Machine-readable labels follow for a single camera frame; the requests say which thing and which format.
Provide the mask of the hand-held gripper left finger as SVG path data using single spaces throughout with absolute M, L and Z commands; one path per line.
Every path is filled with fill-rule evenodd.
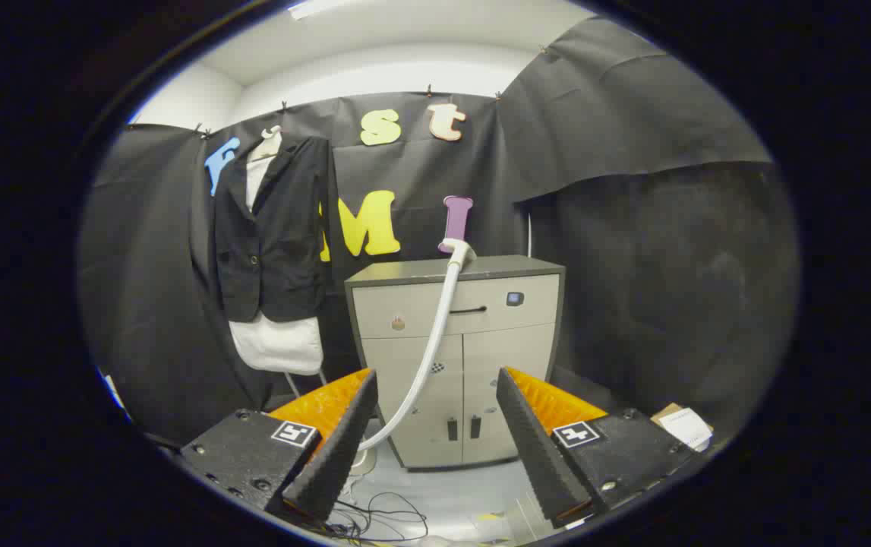
M 362 369 L 275 411 L 237 409 L 179 451 L 215 489 L 305 525 L 330 516 L 377 404 L 377 376 Z

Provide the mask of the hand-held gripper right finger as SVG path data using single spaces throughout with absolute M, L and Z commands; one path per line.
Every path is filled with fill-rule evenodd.
M 499 370 L 495 398 L 554 526 L 616 510 L 698 458 L 637 409 L 605 411 L 513 367 Z

